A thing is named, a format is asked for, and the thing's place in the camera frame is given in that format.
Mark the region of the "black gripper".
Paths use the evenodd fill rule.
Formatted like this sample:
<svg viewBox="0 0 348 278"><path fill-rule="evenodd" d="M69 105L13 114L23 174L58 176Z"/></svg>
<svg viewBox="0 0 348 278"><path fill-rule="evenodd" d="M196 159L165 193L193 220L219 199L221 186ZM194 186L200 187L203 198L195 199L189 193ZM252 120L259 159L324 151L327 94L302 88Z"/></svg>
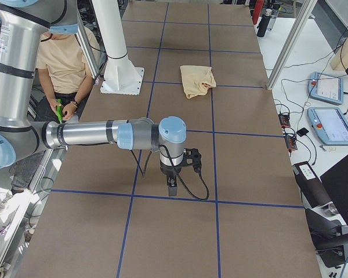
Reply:
<svg viewBox="0 0 348 278"><path fill-rule="evenodd" d="M181 167L172 167L165 164L160 165L161 172L166 175L166 184L168 186L168 196L174 197L177 195L176 177L181 171Z"/></svg>

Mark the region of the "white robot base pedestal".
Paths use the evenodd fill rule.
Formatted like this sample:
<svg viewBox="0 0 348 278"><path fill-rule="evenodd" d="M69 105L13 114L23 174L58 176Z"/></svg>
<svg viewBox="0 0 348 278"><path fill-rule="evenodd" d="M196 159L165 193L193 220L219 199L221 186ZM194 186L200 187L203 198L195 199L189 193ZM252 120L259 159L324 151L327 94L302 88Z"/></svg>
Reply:
<svg viewBox="0 0 348 278"><path fill-rule="evenodd" d="M107 56L101 92L134 96L140 94L144 68L135 67L129 59L118 2L96 0L92 5Z"/></svg>

